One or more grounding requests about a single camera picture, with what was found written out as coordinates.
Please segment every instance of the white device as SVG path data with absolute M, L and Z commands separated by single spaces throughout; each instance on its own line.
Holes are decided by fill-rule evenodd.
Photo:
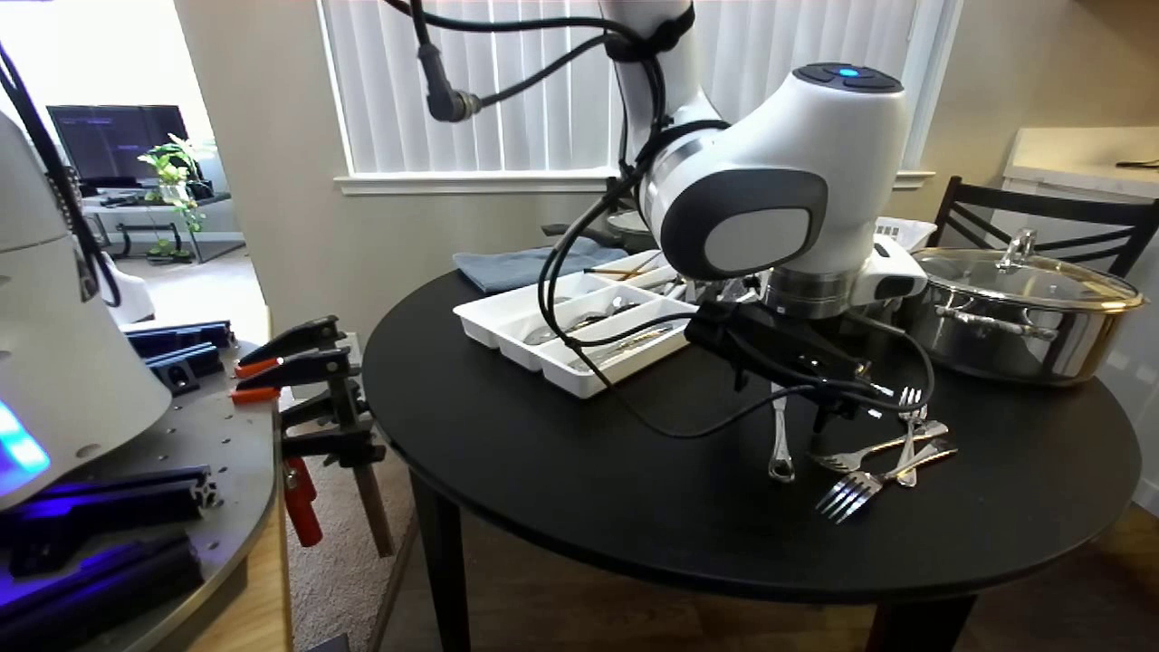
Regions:
M 605 14 L 642 36 L 686 10 L 692 0 L 605 0 Z M 652 155 L 638 201 L 662 257 L 705 282 L 768 267 L 768 305 L 802 319 L 831 319 L 862 299 L 874 222 L 903 155 L 903 82 L 864 65 L 819 62 L 727 131 L 686 131 L 718 120 L 695 82 L 692 32 L 654 62 L 669 115 L 659 132 L 679 137 Z M 647 77 L 638 62 L 618 62 L 616 73 L 633 144 L 644 149 L 654 121 Z M 906 248 L 874 259 L 877 277 L 915 277 L 914 267 Z
M 165 408 L 170 391 L 115 330 L 27 132 L 0 115 L 0 510 Z

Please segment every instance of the wooden floor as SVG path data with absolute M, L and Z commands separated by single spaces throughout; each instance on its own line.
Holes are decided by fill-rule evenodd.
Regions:
M 705 598 L 607 575 L 462 522 L 478 652 L 850 652 L 868 609 Z M 402 560 L 385 652 L 433 652 L 440 631 L 420 543 Z M 960 652 L 1159 648 L 1159 522 L 1137 507 L 1096 543 L 990 590 Z

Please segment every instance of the round black table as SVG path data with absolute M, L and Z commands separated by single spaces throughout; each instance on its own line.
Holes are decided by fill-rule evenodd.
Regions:
M 834 525 L 834 473 L 808 450 L 899 434 L 893 420 L 831 420 L 788 403 L 798 481 L 768 481 L 770 408 L 711 434 L 644 432 L 618 403 L 570 398 L 462 336 L 442 273 L 366 342 L 368 408 L 413 469 L 444 648 L 471 648 L 460 507 L 570 557 L 695 590 L 879 606 L 868 648 L 953 648 L 976 592 L 1075 550 L 1137 481 L 1137 443 L 1101 387 L 1035 391 L 938 373 L 932 415 L 960 452 Z M 669 432 L 695 432 L 768 391 L 737 391 L 727 360 L 686 346 L 616 387 Z

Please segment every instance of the table leg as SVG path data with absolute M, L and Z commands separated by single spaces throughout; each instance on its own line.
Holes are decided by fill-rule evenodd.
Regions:
M 460 507 L 415 473 L 408 473 L 408 487 L 420 516 L 442 648 L 471 652 Z
M 976 592 L 948 602 L 877 606 L 868 652 L 953 652 Z

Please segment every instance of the window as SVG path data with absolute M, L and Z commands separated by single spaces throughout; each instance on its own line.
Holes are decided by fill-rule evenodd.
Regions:
M 598 0 L 427 0 L 432 14 L 475 20 L 598 14 Z M 864 62 L 893 73 L 909 96 L 903 166 L 919 166 L 960 0 L 698 0 L 695 59 L 724 120 L 759 106 L 804 62 Z M 385 0 L 324 0 L 348 178 L 601 178 L 616 164 L 618 91 L 601 49 L 466 121 L 433 121 L 423 106 L 415 39 Z M 460 91 L 525 79 L 592 36 L 444 32 L 432 24 Z

